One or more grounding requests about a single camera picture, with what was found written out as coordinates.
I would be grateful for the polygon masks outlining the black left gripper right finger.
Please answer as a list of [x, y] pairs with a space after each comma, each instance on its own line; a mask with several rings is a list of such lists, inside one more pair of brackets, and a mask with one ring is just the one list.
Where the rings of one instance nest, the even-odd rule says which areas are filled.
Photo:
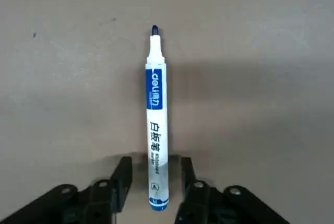
[[245, 187], [232, 185], [219, 191], [197, 179], [189, 157], [181, 158], [181, 176], [183, 200], [176, 223], [289, 223]]

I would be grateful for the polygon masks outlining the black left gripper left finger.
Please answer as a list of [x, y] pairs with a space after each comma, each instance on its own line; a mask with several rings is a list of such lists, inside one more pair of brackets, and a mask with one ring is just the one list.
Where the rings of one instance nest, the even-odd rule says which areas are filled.
[[108, 179], [80, 191], [58, 185], [12, 213], [1, 223], [115, 223], [132, 184], [132, 158], [123, 156]]

